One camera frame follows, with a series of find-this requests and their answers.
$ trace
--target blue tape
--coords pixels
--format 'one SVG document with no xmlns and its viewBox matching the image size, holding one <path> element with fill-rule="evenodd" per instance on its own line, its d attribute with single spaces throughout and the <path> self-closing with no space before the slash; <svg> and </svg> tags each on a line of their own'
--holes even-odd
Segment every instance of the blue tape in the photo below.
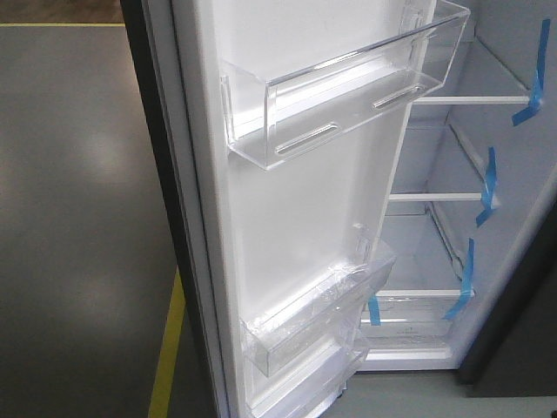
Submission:
<svg viewBox="0 0 557 418">
<path fill-rule="evenodd" d="M 379 313 L 379 301 L 377 296 L 373 295 L 371 299 L 367 302 L 369 307 L 369 320 L 372 325 L 381 325 L 381 314 Z"/>
<path fill-rule="evenodd" d="M 460 285 L 460 297 L 454 306 L 445 313 L 444 320 L 453 320 L 456 315 L 468 304 L 472 298 L 472 277 L 473 277 L 473 239 L 468 240 L 468 254 L 466 256 L 466 265 L 462 272 L 462 284 Z"/>
<path fill-rule="evenodd" d="M 543 89 L 546 78 L 546 54 L 550 27 L 551 19 L 545 19 L 541 22 L 538 61 L 536 63 L 536 71 L 534 72 L 534 80 L 532 82 L 530 102 L 528 103 L 528 107 L 526 109 L 523 109 L 513 115 L 513 126 L 520 125 L 528 119 L 533 118 L 541 109 L 541 101 L 543 99 Z"/>
<path fill-rule="evenodd" d="M 486 181 L 484 190 L 481 192 L 481 204 L 484 211 L 476 218 L 476 225 L 482 226 L 495 212 L 493 207 L 493 198 L 495 196 L 495 188 L 497 187 L 497 160 L 495 157 L 495 148 L 489 147 L 489 161 L 486 169 Z"/>
</svg>

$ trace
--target open refrigerator door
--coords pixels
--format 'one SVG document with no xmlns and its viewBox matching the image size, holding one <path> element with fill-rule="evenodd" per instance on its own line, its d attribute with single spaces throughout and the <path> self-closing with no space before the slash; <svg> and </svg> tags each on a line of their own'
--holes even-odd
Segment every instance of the open refrigerator door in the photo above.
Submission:
<svg viewBox="0 0 557 418">
<path fill-rule="evenodd" d="M 229 409 L 316 417 L 368 355 L 361 315 L 395 261 L 379 236 L 411 103 L 445 83 L 469 12 L 191 5 L 173 3 L 172 18 Z"/>
</svg>

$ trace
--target yellow painted stripe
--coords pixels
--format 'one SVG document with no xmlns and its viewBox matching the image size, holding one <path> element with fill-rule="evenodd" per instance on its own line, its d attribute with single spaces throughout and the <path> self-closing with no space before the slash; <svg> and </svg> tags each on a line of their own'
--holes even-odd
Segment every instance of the yellow painted stripe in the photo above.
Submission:
<svg viewBox="0 0 557 418">
<path fill-rule="evenodd" d="M 166 418 L 168 414 L 184 310 L 185 297 L 182 289 L 182 281 L 180 280 L 178 271 L 176 271 L 174 286 L 172 288 L 171 304 L 168 308 L 166 326 L 164 327 L 163 344 L 158 357 L 155 384 L 153 385 L 153 392 L 151 394 L 149 418 Z"/>
<path fill-rule="evenodd" d="M 120 28 L 124 24 L 2 24 L 0 27 L 51 27 L 51 28 Z"/>
</svg>

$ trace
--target gray floor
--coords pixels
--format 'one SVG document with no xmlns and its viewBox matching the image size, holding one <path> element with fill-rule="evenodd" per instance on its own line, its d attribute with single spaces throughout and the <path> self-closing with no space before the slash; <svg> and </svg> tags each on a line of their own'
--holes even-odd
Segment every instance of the gray floor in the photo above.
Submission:
<svg viewBox="0 0 557 418">
<path fill-rule="evenodd" d="M 0 47 L 0 416 L 147 416 L 176 267 L 125 30 Z"/>
<path fill-rule="evenodd" d="M 468 398 L 449 372 L 358 374 L 322 418 L 549 418 L 557 397 Z"/>
<path fill-rule="evenodd" d="M 9 0 L 0 2 L 1 23 L 122 23 L 119 0 Z"/>
<path fill-rule="evenodd" d="M 211 398 L 198 384 L 200 374 L 188 314 L 185 314 L 167 418 L 211 417 Z"/>
</svg>

